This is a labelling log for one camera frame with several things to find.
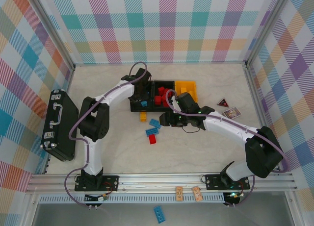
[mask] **triangular card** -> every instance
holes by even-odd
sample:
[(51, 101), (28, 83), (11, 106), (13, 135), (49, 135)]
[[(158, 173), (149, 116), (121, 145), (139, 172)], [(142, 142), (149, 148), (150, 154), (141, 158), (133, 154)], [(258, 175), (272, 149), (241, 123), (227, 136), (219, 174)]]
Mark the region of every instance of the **triangular card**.
[(217, 105), (222, 107), (229, 107), (225, 99), (222, 99)]

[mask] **card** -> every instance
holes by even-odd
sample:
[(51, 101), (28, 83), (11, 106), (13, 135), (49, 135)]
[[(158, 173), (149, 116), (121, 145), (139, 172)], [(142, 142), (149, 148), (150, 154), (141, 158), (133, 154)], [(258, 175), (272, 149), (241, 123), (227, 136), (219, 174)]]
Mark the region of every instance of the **card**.
[(234, 118), (241, 116), (241, 113), (236, 107), (233, 107), (233, 108), (230, 108), (230, 109), (224, 111), (223, 115), (229, 119), (234, 119)]

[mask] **black briefcase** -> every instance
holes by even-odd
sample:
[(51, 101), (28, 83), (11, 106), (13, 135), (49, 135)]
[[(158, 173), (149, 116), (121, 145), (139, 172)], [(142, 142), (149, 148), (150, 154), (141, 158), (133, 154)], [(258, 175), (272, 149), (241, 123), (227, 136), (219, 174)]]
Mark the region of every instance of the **black briefcase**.
[(64, 90), (53, 90), (49, 104), (40, 147), (60, 161), (74, 158), (75, 140), (70, 140), (70, 129), (78, 121), (79, 110)]

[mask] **red lego brick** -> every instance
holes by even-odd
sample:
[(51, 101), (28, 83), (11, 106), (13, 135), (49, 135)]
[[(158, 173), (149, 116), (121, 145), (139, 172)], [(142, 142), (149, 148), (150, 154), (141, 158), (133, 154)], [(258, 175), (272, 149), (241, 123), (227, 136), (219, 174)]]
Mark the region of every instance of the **red lego brick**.
[(164, 91), (165, 91), (165, 88), (164, 88), (164, 87), (159, 87), (159, 88), (158, 88), (158, 93), (159, 93), (160, 96), (163, 95)]
[(148, 138), (149, 138), (149, 142), (151, 144), (155, 144), (156, 143), (156, 137), (155, 137), (154, 134), (149, 135)]
[(163, 105), (164, 107), (169, 107), (168, 104), (167, 104), (167, 101), (162, 102), (162, 105)]
[(161, 96), (161, 101), (162, 101), (162, 102), (165, 102), (165, 101), (166, 101), (166, 95), (165, 95), (165, 94), (163, 94), (163, 96)]
[(161, 105), (161, 96), (155, 96), (155, 105)]
[(170, 89), (165, 89), (165, 91), (163, 92), (163, 94), (165, 95), (168, 90), (170, 90)]

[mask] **blue lego brick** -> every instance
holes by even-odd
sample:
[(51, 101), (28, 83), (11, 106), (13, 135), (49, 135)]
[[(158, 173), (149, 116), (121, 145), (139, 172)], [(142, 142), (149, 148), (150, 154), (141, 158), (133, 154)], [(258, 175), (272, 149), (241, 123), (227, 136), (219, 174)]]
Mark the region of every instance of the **blue lego brick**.
[(142, 107), (147, 107), (147, 101), (141, 102)]
[(155, 215), (156, 215), (156, 218), (157, 218), (159, 224), (164, 222), (164, 221), (166, 221), (166, 219), (165, 219), (165, 217), (163, 215), (163, 212), (161, 210), (161, 206), (160, 205), (156, 206), (154, 208), (154, 211), (155, 211)]
[(149, 124), (150, 124), (151, 126), (154, 126), (154, 127), (158, 128), (158, 129), (161, 128), (161, 125), (159, 124), (159, 121), (157, 121), (157, 120), (155, 120), (155, 119), (151, 119), (151, 121), (149, 122)]
[(147, 129), (147, 130), (146, 130), (146, 135), (147, 135), (147, 137), (148, 137), (149, 135), (151, 135), (151, 134), (159, 134), (158, 129), (157, 129), (157, 128)]

